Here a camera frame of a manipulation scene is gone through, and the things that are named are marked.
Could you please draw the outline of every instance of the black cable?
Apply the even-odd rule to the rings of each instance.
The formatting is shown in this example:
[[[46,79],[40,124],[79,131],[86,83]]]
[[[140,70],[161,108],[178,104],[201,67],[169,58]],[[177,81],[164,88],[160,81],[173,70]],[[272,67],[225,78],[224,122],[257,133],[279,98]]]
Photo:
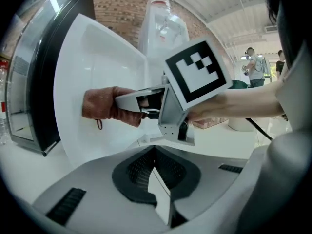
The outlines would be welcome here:
[[[272,137],[269,136],[266,132],[263,131],[261,127],[259,127],[252,119],[246,118],[246,120],[254,126],[260,133],[262,133],[266,138],[268,138],[270,141],[272,141]]]

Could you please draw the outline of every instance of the plastic bottle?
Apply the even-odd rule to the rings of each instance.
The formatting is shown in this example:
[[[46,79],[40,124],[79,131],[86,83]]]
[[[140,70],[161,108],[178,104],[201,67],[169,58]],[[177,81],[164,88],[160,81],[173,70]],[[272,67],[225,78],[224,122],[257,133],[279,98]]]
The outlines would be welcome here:
[[[7,74],[7,66],[0,65],[0,145],[4,145],[10,140],[5,114],[6,74]]]

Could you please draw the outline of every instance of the black and white square pattern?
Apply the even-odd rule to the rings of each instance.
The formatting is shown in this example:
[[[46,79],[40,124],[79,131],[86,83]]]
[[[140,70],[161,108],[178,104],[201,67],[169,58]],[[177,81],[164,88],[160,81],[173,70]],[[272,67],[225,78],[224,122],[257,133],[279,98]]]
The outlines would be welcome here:
[[[206,41],[166,60],[186,102],[226,84],[222,69]]]

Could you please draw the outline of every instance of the ceiling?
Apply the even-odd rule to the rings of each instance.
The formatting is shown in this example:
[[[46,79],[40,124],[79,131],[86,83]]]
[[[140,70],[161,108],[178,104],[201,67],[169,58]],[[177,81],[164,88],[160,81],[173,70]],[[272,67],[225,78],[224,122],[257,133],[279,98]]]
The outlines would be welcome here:
[[[239,61],[248,47],[270,61],[278,60],[281,49],[265,0],[175,0],[195,14],[217,36],[233,61]]]

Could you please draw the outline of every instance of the brown glove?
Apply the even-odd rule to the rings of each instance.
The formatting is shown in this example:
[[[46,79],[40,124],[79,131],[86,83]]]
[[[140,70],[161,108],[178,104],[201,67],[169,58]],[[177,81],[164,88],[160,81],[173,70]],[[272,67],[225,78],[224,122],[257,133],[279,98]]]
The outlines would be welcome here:
[[[138,127],[146,115],[119,109],[115,97],[134,92],[132,89],[109,87],[90,89],[84,93],[82,116],[90,119],[117,119]]]

